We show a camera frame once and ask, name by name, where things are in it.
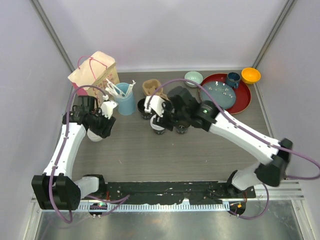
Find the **black paper coffee cup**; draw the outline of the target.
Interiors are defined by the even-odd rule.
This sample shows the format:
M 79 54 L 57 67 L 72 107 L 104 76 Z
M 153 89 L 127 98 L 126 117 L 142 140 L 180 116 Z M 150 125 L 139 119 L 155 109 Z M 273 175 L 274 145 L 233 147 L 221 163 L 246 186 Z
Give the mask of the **black paper coffee cup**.
M 178 133 L 178 134 L 185 134 L 188 132 L 188 127 L 184 126 L 184 125 L 179 125 L 175 128 L 175 131 Z

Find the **single white cup lid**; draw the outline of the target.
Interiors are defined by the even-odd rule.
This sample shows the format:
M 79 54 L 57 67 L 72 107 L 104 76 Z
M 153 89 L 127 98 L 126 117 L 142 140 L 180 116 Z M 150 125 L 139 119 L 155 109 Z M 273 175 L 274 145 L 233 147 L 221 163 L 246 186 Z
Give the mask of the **single white cup lid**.
M 157 127 L 158 127 L 157 125 L 154 124 L 154 119 L 155 119 L 155 118 L 156 118 L 155 115 L 150 118 L 150 126 L 151 126 L 151 128 L 152 128 L 153 130 L 156 130 Z

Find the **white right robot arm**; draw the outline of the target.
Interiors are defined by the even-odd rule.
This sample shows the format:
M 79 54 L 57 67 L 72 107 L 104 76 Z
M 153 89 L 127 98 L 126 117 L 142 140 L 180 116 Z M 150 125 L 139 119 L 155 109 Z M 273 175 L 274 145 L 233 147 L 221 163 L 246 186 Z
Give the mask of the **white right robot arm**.
M 155 112 L 152 127 L 156 130 L 172 130 L 190 126 L 219 135 L 254 156 L 258 163 L 242 170 L 235 170 L 224 186 L 218 190 L 221 197 L 236 198 L 249 187 L 265 184 L 278 187 L 290 162 L 293 143 L 284 138 L 279 141 L 263 135 L 232 118 L 225 110 L 219 110 L 210 100 L 198 102 L 188 89 L 177 86 L 168 95 L 148 96 L 144 102 L 147 113 Z

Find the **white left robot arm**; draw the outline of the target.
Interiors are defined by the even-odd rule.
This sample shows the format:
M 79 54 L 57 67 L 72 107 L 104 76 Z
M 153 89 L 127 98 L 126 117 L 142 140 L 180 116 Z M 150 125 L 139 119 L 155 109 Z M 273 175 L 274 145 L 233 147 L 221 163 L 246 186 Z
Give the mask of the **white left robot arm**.
M 62 118 L 61 135 L 54 154 L 41 175 L 31 181 L 35 197 L 43 210 L 74 211 L 81 199 L 88 195 L 100 200 L 107 192 L 101 174 L 87 174 L 73 181 L 74 162 L 82 140 L 88 137 L 99 142 L 110 136 L 116 121 L 113 111 L 117 107 L 113 100 L 105 99 L 98 106 L 93 96 L 80 96 L 80 104 L 73 105 Z

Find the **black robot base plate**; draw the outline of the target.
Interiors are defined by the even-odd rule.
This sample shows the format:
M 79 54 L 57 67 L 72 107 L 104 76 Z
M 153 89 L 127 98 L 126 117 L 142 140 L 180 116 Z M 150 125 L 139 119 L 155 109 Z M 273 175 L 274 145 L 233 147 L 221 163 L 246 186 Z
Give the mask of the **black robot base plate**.
M 127 205 L 180 205 L 183 200 L 189 200 L 191 205 L 205 205 L 226 199 L 254 199 L 256 192 L 252 186 L 236 190 L 229 183 L 219 181 L 136 181 L 103 183 L 92 195 L 108 203 L 128 197 L 124 202 Z

